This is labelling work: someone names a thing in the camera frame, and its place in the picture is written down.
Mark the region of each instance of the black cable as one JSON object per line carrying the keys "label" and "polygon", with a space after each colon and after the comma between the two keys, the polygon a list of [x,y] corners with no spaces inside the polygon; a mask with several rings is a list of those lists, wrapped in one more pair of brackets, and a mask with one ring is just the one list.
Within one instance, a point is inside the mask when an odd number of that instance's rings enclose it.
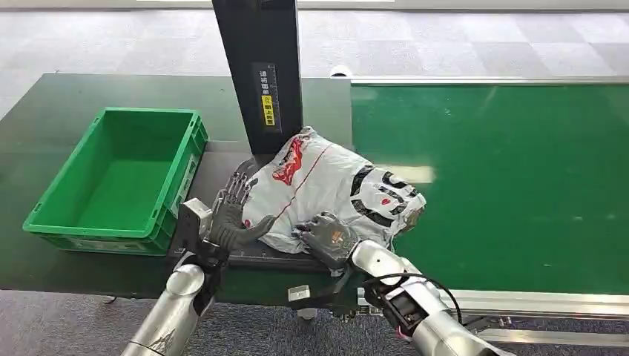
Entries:
{"label": "black cable", "polygon": [[487,317],[475,317],[474,319],[471,319],[471,320],[467,321],[466,323],[463,323],[463,326],[468,327],[469,325],[477,323],[478,321],[481,321],[481,320],[483,320],[485,318],[487,318]]}
{"label": "black cable", "polygon": [[420,273],[410,273],[410,272],[391,273],[391,274],[385,274],[384,276],[370,278],[370,279],[368,279],[368,280],[363,282],[363,286],[367,286],[369,284],[380,282],[381,280],[383,280],[385,278],[390,278],[390,277],[417,277],[417,278],[424,278],[425,280],[435,284],[437,287],[443,289],[446,292],[446,294],[448,294],[448,297],[450,297],[450,299],[452,300],[452,303],[454,303],[454,308],[456,309],[456,317],[458,319],[458,323],[459,324],[463,324],[463,315],[461,314],[461,308],[459,308],[458,303],[456,302],[456,299],[454,298],[454,295],[452,295],[452,292],[448,288],[444,287],[443,284],[439,283],[437,280],[432,279],[431,277],[425,276],[425,275],[420,274]]}

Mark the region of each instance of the gray robotic glove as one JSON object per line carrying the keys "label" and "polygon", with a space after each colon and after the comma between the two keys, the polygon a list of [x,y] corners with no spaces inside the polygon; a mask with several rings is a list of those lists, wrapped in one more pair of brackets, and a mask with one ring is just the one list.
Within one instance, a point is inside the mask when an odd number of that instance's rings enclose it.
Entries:
{"label": "gray robotic glove", "polygon": [[297,224],[293,235],[299,237],[306,250],[332,270],[346,266],[360,238],[356,232],[338,217],[326,211],[311,220]]}
{"label": "gray robotic glove", "polygon": [[249,191],[257,183],[253,179],[247,183],[248,175],[236,171],[231,176],[225,189],[219,191],[212,206],[212,222],[207,240],[228,251],[241,249],[271,230],[276,217],[269,215],[255,226],[243,224],[243,206],[249,197]]}

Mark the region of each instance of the green bin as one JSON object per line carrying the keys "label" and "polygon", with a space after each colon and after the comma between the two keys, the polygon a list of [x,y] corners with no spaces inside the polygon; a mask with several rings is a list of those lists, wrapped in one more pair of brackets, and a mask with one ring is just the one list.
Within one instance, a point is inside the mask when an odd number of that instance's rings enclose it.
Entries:
{"label": "green bin", "polygon": [[193,110],[106,108],[23,229],[64,250],[163,256],[207,141]]}

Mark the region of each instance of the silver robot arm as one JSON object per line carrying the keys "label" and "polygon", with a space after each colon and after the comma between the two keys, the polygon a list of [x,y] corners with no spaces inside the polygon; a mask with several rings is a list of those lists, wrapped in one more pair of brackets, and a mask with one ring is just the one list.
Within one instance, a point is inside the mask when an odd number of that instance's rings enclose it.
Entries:
{"label": "silver robot arm", "polygon": [[180,355],[214,298],[202,300],[206,273],[182,258],[149,315],[122,352],[123,356]]}
{"label": "silver robot arm", "polygon": [[[355,268],[373,277],[421,274],[406,258],[373,241],[359,242],[350,260]],[[401,333],[409,333],[412,345],[423,356],[512,355],[481,340],[453,319],[439,290],[424,278],[383,278],[372,293],[389,322],[397,323]]]}
{"label": "silver robot arm", "polygon": [[[361,240],[334,214],[318,214],[297,225],[294,234],[330,269],[346,268],[339,283],[352,271],[367,274],[365,299],[382,309],[389,323],[422,356],[513,355],[481,340],[453,319],[439,290],[410,261],[373,241]],[[308,286],[289,289],[289,304],[298,308],[309,307],[318,298]]]}
{"label": "silver robot arm", "polygon": [[265,235],[275,221],[264,217],[256,226],[243,225],[243,206],[257,180],[248,181],[254,162],[246,161],[208,208],[197,198],[184,202],[177,233],[189,241],[155,306],[131,338],[122,356],[181,355],[201,317],[214,303],[229,252]]}

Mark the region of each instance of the plastic bag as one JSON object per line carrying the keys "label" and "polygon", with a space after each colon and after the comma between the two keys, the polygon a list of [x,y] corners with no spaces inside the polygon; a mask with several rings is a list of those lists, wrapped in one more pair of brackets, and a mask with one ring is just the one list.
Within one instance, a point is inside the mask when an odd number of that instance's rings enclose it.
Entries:
{"label": "plastic bag", "polygon": [[304,245],[292,236],[297,223],[328,211],[363,240],[390,247],[400,231],[415,226],[424,197],[393,173],[305,127],[251,179],[258,179],[244,205],[245,226],[272,214],[277,220],[260,238],[279,251],[296,254]]}

